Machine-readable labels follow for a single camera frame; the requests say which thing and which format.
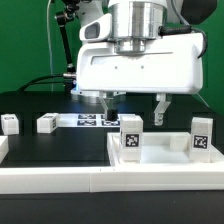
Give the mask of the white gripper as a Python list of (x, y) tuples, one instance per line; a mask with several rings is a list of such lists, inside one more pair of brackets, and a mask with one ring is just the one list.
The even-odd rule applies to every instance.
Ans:
[(107, 121), (118, 119), (112, 92), (158, 93), (154, 124), (162, 126), (171, 94), (195, 94), (203, 86), (202, 43), (199, 33), (165, 36), (149, 41), (145, 52), (128, 55), (117, 54), (110, 42), (86, 44), (78, 54), (79, 89), (108, 91), (99, 93)]

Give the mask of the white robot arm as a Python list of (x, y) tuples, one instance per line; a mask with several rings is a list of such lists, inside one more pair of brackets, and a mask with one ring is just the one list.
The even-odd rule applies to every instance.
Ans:
[(108, 120), (109, 105), (122, 93), (154, 93), (154, 124), (174, 94), (196, 94), (203, 87), (205, 32), (196, 26), (215, 10), (218, 0), (63, 0), (66, 18), (81, 22), (82, 41), (73, 94), (98, 99)]

